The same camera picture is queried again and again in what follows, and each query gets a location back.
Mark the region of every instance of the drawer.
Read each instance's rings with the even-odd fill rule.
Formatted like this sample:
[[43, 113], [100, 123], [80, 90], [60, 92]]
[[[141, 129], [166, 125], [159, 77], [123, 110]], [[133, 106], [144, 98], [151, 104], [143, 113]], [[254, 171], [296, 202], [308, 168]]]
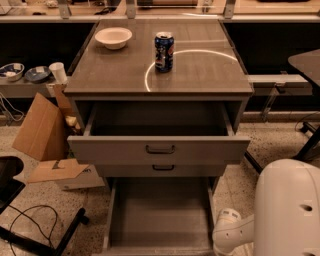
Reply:
[[209, 177], [222, 176], [226, 165], [99, 165], [101, 177]]
[[238, 164], [248, 137], [233, 134], [223, 102], [96, 103], [83, 136], [68, 142], [79, 162], [95, 165]]
[[206, 178], [118, 178], [101, 255], [213, 255]]

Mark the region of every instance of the bottom drawer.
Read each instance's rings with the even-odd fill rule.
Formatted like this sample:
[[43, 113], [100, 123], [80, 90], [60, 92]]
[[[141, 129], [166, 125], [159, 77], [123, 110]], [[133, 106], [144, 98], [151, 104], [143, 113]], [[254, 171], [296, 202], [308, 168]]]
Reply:
[[118, 178], [101, 255], [212, 255], [206, 178]]
[[215, 177], [226, 165], [96, 165], [101, 177]]

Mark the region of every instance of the drawer handle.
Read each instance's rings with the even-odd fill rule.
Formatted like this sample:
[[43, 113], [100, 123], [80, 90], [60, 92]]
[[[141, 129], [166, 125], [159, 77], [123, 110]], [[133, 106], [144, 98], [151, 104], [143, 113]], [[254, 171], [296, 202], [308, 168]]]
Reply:
[[146, 151], [148, 154], [173, 154], [176, 150], [176, 147], [174, 145], [171, 146], [171, 148], [168, 149], [156, 149], [156, 148], [150, 148], [149, 145], [146, 145]]
[[174, 169], [173, 165], [152, 165], [152, 169], [155, 171], [172, 171]]

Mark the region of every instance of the white bowl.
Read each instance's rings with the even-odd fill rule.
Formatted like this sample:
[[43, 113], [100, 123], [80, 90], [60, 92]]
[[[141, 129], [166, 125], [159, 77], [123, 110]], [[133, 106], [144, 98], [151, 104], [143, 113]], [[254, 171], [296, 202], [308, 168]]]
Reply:
[[21, 63], [10, 63], [0, 68], [0, 78], [10, 82], [19, 80], [22, 77], [24, 65]]
[[123, 48], [131, 37], [131, 31], [126, 28], [106, 28], [95, 35], [95, 39], [110, 50]]

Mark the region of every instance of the black cable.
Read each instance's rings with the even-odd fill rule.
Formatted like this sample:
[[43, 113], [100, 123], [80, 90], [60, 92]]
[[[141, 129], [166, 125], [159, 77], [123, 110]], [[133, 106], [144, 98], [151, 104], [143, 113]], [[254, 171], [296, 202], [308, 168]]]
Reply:
[[294, 130], [297, 132], [297, 126], [298, 126], [299, 123], [301, 123], [304, 119], [306, 119], [306, 118], [308, 118], [308, 117], [310, 117], [310, 116], [313, 116], [313, 115], [315, 115], [315, 114], [317, 114], [317, 113], [319, 113], [319, 112], [320, 112], [320, 111], [316, 111], [316, 112], [314, 112], [314, 113], [311, 113], [311, 114], [309, 114], [309, 115], [306, 115], [306, 116], [302, 117], [302, 118], [296, 123], [296, 125], [295, 125], [295, 127], [294, 127]]
[[[13, 222], [11, 223], [10, 229], [9, 229], [10, 233], [11, 233], [11, 231], [12, 231], [13, 224], [21, 217], [21, 215], [23, 215], [23, 216], [27, 217], [28, 219], [30, 219], [34, 224], [36, 224], [36, 226], [38, 227], [40, 233], [43, 235], [44, 238], [46, 238], [46, 239], [48, 240], [50, 247], [54, 249], [54, 246], [53, 246], [52, 241], [51, 241], [51, 236], [52, 236], [53, 230], [54, 230], [54, 228], [55, 228], [55, 226], [56, 226], [56, 224], [57, 224], [57, 221], [58, 221], [58, 213], [57, 213], [57, 211], [56, 211], [54, 208], [52, 208], [52, 207], [49, 206], [49, 205], [36, 205], [36, 206], [30, 207], [30, 208], [28, 208], [28, 209], [26, 209], [26, 210], [24, 210], [24, 211], [22, 212], [22, 211], [20, 211], [19, 209], [15, 208], [15, 207], [13, 207], [13, 206], [11, 206], [11, 205], [9, 205], [9, 207], [11, 207], [12, 209], [14, 209], [14, 210], [16, 210], [17, 212], [20, 213], [20, 214], [13, 220]], [[54, 224], [53, 224], [53, 226], [52, 226], [52, 228], [51, 228], [51, 231], [50, 231], [50, 234], [49, 234], [48, 237], [43, 233], [40, 225], [39, 225], [34, 219], [32, 219], [30, 216], [28, 216], [28, 215], [25, 214], [25, 212], [27, 212], [27, 211], [29, 211], [29, 210], [31, 210], [31, 209], [34, 209], [34, 208], [50, 208], [50, 209], [54, 212], [54, 214], [55, 214], [55, 221], [54, 221]], [[14, 250], [13, 250], [13, 247], [12, 247], [12, 243], [10, 243], [10, 248], [11, 248], [11, 251], [12, 251], [13, 255], [16, 256], [16, 254], [15, 254], [15, 252], [14, 252]]]

